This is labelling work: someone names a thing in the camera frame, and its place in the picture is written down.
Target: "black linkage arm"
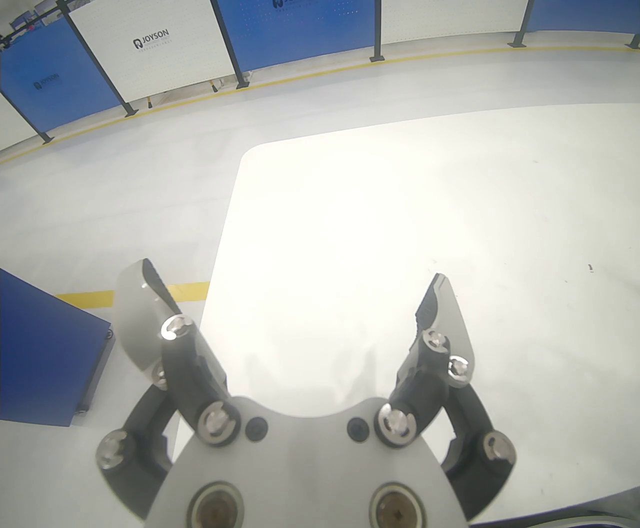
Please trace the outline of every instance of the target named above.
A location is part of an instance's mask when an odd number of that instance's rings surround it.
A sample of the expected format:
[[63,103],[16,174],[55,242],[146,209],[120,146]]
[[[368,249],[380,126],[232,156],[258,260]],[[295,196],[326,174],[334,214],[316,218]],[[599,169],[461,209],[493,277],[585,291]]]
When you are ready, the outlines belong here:
[[456,438],[442,463],[467,520],[474,518],[500,492],[516,453],[509,439],[493,430],[476,392],[467,385],[451,388],[444,405]]
[[113,493],[142,519],[172,467],[163,431],[175,411],[169,394],[152,385],[123,428],[105,436],[96,453]]

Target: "white partition panel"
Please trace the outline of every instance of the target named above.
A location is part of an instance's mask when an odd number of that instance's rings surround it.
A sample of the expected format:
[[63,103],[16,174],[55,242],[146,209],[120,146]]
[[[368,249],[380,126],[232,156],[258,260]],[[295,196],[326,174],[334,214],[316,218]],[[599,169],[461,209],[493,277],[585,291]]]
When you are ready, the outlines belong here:
[[126,101],[234,72],[209,0],[95,0],[71,16]]
[[0,150],[35,136],[36,132],[0,95]]
[[518,31],[527,0],[382,0],[382,44]]

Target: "white tabletop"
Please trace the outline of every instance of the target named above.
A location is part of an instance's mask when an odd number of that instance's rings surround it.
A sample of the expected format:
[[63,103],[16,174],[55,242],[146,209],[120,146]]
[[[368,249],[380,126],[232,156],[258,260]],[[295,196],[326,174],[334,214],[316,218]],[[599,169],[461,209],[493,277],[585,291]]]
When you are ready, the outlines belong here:
[[[479,519],[637,486],[639,122],[516,108],[251,149],[201,324],[230,391],[293,415],[388,396],[440,272],[518,451]],[[450,427],[428,431],[442,456]]]

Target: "screw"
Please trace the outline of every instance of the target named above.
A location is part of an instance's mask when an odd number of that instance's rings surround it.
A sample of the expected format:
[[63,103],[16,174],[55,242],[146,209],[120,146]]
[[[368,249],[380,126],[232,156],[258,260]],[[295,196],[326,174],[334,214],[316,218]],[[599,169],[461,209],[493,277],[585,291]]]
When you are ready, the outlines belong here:
[[220,408],[220,410],[210,411],[209,414],[207,414],[204,420],[204,426],[211,436],[219,436],[225,430],[229,420],[230,417],[227,412]]
[[386,444],[402,447],[415,438],[415,417],[403,413],[400,409],[393,409],[390,403],[385,403],[376,416],[376,432]]
[[468,379],[469,362],[460,356],[449,358],[449,376],[456,381],[466,382]]
[[362,418],[352,418],[347,423],[347,434],[354,442],[364,442],[369,437],[369,425]]
[[436,330],[424,330],[424,332],[422,332],[422,340],[434,352],[449,353],[449,350],[445,348],[447,336]]
[[269,424],[267,420],[262,417],[256,416],[255,418],[251,418],[246,423],[246,427],[244,428],[244,433],[246,437],[252,442],[260,442],[265,436],[267,436],[267,431],[269,430]]
[[229,414],[233,411],[226,411],[223,405],[224,402],[215,401],[200,414],[197,433],[207,444],[228,444],[240,429],[240,422]]
[[164,367],[162,362],[158,362],[158,364],[154,367],[151,372],[151,381],[157,388],[161,388],[162,390],[166,390],[166,377],[164,375]]
[[160,335],[167,341],[173,341],[177,337],[182,337],[189,331],[189,326],[193,321],[189,316],[178,314],[167,319],[160,328]]
[[511,440],[500,431],[491,431],[484,436],[484,453],[489,460],[506,460],[509,464],[516,463],[516,449]]
[[409,431],[408,420],[406,414],[401,410],[392,409],[389,414],[383,418],[385,427],[394,435],[405,436]]
[[371,499],[372,528],[426,528],[424,506],[419,497],[399,483],[380,486]]
[[440,332],[431,330],[429,332],[429,342],[433,346],[443,346],[445,343],[445,337]]
[[118,429],[106,435],[95,453],[95,459],[100,469],[112,469],[122,463],[124,455],[124,440],[127,438],[127,432]]

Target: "floor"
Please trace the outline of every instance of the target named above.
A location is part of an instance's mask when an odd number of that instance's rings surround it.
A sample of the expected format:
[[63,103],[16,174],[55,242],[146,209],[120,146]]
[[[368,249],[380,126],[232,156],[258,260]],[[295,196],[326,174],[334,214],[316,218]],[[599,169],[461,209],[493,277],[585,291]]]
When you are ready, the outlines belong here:
[[[640,102],[639,60],[632,52],[554,49],[397,61],[70,137],[0,164],[0,267],[54,294],[112,289],[117,273],[142,257],[167,283],[208,281],[240,159],[252,147],[487,109]],[[525,133],[518,122],[508,126],[516,137]],[[199,319],[202,303],[184,309]],[[109,318],[108,308],[93,313]],[[106,490],[93,453],[146,386],[116,348],[82,423],[0,423],[3,523],[137,525]]]

